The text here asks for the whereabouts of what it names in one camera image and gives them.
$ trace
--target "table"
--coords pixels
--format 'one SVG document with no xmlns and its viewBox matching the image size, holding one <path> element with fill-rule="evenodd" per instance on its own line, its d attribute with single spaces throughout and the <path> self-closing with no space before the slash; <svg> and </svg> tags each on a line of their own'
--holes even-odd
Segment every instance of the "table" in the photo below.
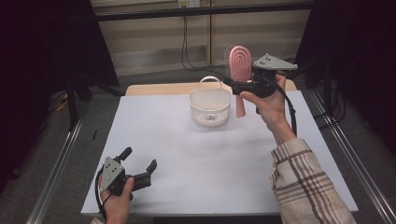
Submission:
<svg viewBox="0 0 396 224">
<path fill-rule="evenodd" d="M 203 84 L 202 88 L 209 86 L 218 88 L 219 83 Z M 268 182 L 269 152 L 276 144 L 260 116 L 255 114 L 255 105 L 246 103 L 247 116 L 237 119 L 233 103 L 225 124 L 218 128 L 202 127 L 191 119 L 186 94 L 196 88 L 197 83 L 130 87 L 128 96 L 121 97 L 98 169 L 106 156 L 113 158 L 126 147 L 134 151 L 122 164 L 127 174 L 142 173 L 151 160 L 157 159 L 152 186 L 134 192 L 131 208 L 134 215 L 277 214 L 276 198 Z M 304 124 L 298 127 L 299 136 L 317 154 L 348 208 L 357 211 L 304 97 L 299 91 L 288 91 L 288 96 L 297 110 L 297 122 Z M 81 213 L 97 215 L 93 184 Z"/>
</svg>

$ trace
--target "plastic basket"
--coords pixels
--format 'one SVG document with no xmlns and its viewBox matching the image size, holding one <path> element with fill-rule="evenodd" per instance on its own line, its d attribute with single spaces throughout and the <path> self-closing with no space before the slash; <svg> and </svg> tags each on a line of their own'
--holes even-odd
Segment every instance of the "plastic basket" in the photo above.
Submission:
<svg viewBox="0 0 396 224">
<path fill-rule="evenodd" d="M 201 83 L 215 79 L 219 89 L 201 89 Z M 198 84 L 198 89 L 190 92 L 192 118 L 198 124 L 206 127 L 217 127 L 227 121 L 230 116 L 231 93 L 222 88 L 216 77 L 204 77 Z"/>
</svg>

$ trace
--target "cable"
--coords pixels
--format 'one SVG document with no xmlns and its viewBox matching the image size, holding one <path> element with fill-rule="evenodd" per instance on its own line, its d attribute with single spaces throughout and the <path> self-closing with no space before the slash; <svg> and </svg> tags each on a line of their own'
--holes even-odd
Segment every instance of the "cable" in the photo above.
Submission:
<svg viewBox="0 0 396 224">
<path fill-rule="evenodd" d="M 102 168 L 98 171 L 98 173 L 96 174 L 96 178 L 95 178 L 95 198 L 96 198 L 96 202 L 98 204 L 99 207 L 99 213 L 102 215 L 102 217 L 106 220 L 106 211 L 105 211 L 105 202 L 101 203 L 100 202 L 100 198 L 99 198 L 99 191 L 98 191 L 98 185 L 99 185 L 99 176 L 103 173 L 103 166 Z"/>
<path fill-rule="evenodd" d="M 107 198 L 105 198 L 105 200 L 103 201 L 102 205 L 105 206 L 105 203 L 107 202 L 107 200 L 113 196 L 113 193 L 110 193 L 110 195 L 107 196 Z"/>
<path fill-rule="evenodd" d="M 285 93 L 285 91 L 276 83 L 271 81 L 270 79 L 262 76 L 258 76 L 259 79 L 269 83 L 271 86 L 273 86 L 277 91 L 280 92 L 280 94 L 285 97 L 286 102 L 288 103 L 289 106 L 289 113 L 290 113 L 290 118 L 291 118 L 291 129 L 293 130 L 294 134 L 297 135 L 297 121 L 296 121 L 296 110 L 294 109 L 293 104 L 291 103 L 291 100 L 289 99 L 288 95 Z"/>
<path fill-rule="evenodd" d="M 333 125 L 340 123 L 345 118 L 347 114 L 347 101 L 345 95 L 342 93 L 341 93 L 341 98 L 343 99 L 343 113 L 341 114 L 341 108 L 340 108 L 340 113 L 338 113 L 337 116 L 333 117 L 330 123 L 318 127 L 320 130 L 323 130 L 328 127 L 332 127 Z"/>
<path fill-rule="evenodd" d="M 314 119 L 319 119 L 319 118 L 321 118 L 323 116 L 327 116 L 327 115 L 332 116 L 336 110 L 338 110 L 336 117 L 339 116 L 339 114 L 341 112 L 340 103 L 338 101 L 338 93 L 339 93 L 339 91 L 340 91 L 340 89 L 337 86 L 337 88 L 335 89 L 335 93 L 332 96 L 332 113 L 329 113 L 329 111 L 325 111 L 324 113 L 321 113 L 319 115 L 313 116 Z"/>
<path fill-rule="evenodd" d="M 207 72 L 221 75 L 223 77 L 224 75 L 222 73 L 212 71 L 212 70 L 207 70 L 207 68 L 224 67 L 224 65 L 207 66 L 207 67 L 202 67 L 202 68 L 197 68 L 192 65 L 192 63 L 190 62 L 190 59 L 189 59 L 189 52 L 187 51 L 187 46 L 188 46 L 187 45 L 187 17 L 183 17 L 183 20 L 184 20 L 184 29 L 183 29 L 183 46 L 181 49 L 181 63 L 183 64 L 184 69 L 186 69 L 187 71 L 207 71 Z M 186 67 L 186 65 L 184 64 L 184 53 L 186 54 L 187 63 L 191 66 L 192 69 Z"/>
<path fill-rule="evenodd" d="M 341 98 L 343 100 L 343 108 L 341 108 L 340 102 L 338 100 L 340 94 L 341 94 Z M 338 109 L 338 111 L 337 111 L 337 115 L 334 116 L 335 121 L 332 122 L 331 125 L 334 125 L 335 123 L 338 123 L 341 120 L 343 120 L 343 118 L 345 117 L 346 112 L 347 112 L 345 95 L 341 92 L 341 88 L 338 85 L 337 85 L 337 88 L 336 88 L 333 98 L 334 98 L 334 103 L 335 103 L 335 106 L 333 107 L 334 111 L 335 111 L 335 109 Z"/>
</svg>

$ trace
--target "wall outlet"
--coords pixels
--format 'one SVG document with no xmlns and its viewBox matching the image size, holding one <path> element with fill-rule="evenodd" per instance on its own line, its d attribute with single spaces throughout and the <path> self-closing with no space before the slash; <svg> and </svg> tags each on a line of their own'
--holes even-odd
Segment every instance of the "wall outlet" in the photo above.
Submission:
<svg viewBox="0 0 396 224">
<path fill-rule="evenodd" d="M 189 7 L 200 7 L 200 0 L 190 0 Z"/>
<path fill-rule="evenodd" d="M 178 0 L 179 8 L 189 7 L 189 5 L 190 5 L 190 0 Z"/>
<path fill-rule="evenodd" d="M 200 0 L 178 0 L 178 7 L 199 7 Z"/>
</svg>

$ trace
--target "pink brush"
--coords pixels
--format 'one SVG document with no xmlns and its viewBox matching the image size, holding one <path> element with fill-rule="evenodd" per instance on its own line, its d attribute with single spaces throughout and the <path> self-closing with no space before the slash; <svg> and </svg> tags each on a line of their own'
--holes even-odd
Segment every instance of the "pink brush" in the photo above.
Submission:
<svg viewBox="0 0 396 224">
<path fill-rule="evenodd" d="M 251 76 L 250 52 L 242 46 L 235 46 L 229 56 L 230 74 L 234 81 L 246 82 Z M 242 118 L 246 115 L 244 99 L 236 96 L 236 117 Z"/>
</svg>

